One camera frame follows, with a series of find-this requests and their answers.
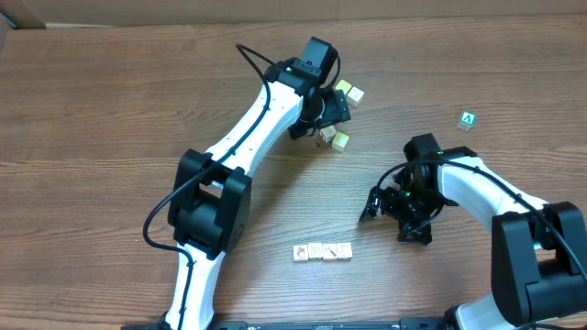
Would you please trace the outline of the hammer picture block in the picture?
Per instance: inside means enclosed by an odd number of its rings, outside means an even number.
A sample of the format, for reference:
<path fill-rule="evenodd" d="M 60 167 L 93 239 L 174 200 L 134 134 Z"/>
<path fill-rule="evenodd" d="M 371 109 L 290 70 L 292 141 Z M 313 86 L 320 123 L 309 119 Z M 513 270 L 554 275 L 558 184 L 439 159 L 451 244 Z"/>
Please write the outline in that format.
<path fill-rule="evenodd" d="M 338 245 L 336 243 L 324 243 L 322 245 L 323 260 L 338 260 Z"/>

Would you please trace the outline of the white number two block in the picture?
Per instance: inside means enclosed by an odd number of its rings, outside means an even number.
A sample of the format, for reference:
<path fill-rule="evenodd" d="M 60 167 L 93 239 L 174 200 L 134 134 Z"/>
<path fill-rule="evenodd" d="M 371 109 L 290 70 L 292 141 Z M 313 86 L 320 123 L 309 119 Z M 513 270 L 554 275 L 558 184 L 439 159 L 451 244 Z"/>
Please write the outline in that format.
<path fill-rule="evenodd" d="M 326 126 L 319 130 L 320 137 L 325 143 L 331 142 L 337 134 L 337 130 L 334 126 Z"/>

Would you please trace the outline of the white W letter block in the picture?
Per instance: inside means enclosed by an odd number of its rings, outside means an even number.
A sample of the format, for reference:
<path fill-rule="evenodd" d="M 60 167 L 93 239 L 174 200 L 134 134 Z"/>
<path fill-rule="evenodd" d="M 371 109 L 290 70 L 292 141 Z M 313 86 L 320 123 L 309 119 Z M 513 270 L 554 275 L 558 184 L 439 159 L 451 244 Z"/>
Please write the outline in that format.
<path fill-rule="evenodd" d="M 307 247 L 309 260 L 320 260 L 324 257 L 322 243 L 308 243 Z"/>

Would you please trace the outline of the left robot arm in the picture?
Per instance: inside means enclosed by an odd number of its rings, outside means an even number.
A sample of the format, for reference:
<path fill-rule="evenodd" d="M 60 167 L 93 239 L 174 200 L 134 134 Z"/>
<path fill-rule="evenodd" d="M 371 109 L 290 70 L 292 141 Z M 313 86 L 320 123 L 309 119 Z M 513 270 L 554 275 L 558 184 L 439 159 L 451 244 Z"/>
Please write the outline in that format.
<path fill-rule="evenodd" d="M 339 68 L 338 51 L 310 38 L 301 57 L 270 62 L 256 100 L 221 140 L 182 155 L 168 212 L 179 268 L 162 329 L 212 323 L 221 263 L 249 221 L 255 170 L 283 133 L 297 139 L 350 119 L 343 93 L 327 78 Z"/>

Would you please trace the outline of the white block green side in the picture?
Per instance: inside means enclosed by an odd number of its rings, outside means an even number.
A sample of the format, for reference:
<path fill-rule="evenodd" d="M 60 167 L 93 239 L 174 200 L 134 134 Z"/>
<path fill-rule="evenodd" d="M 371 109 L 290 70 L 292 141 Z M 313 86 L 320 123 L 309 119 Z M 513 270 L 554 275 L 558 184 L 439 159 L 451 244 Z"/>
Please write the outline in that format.
<path fill-rule="evenodd" d="M 349 242 L 337 243 L 338 259 L 348 260 L 353 257 L 352 245 Z"/>

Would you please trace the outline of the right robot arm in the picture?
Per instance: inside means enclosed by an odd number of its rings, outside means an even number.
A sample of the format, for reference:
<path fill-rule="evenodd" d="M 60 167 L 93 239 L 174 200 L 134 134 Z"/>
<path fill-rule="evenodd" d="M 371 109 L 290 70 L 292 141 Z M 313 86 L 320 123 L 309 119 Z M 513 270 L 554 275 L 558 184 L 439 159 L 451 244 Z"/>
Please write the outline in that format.
<path fill-rule="evenodd" d="M 492 172 L 467 147 L 442 149 L 432 134 L 412 137 L 406 161 L 377 182 L 360 221 L 387 215 L 398 239 L 427 245 L 444 207 L 460 206 L 492 236 L 491 290 L 441 317 L 405 318 L 402 329 L 550 329 L 586 309 L 586 228 L 568 201 L 548 203 Z"/>

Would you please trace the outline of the acorn picture block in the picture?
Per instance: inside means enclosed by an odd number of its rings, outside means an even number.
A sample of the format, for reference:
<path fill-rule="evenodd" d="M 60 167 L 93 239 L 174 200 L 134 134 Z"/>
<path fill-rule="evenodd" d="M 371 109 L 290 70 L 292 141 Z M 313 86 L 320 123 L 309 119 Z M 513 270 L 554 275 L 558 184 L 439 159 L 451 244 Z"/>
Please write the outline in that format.
<path fill-rule="evenodd" d="M 293 246 L 293 260 L 295 262 L 306 262 L 309 260 L 308 245 Z"/>

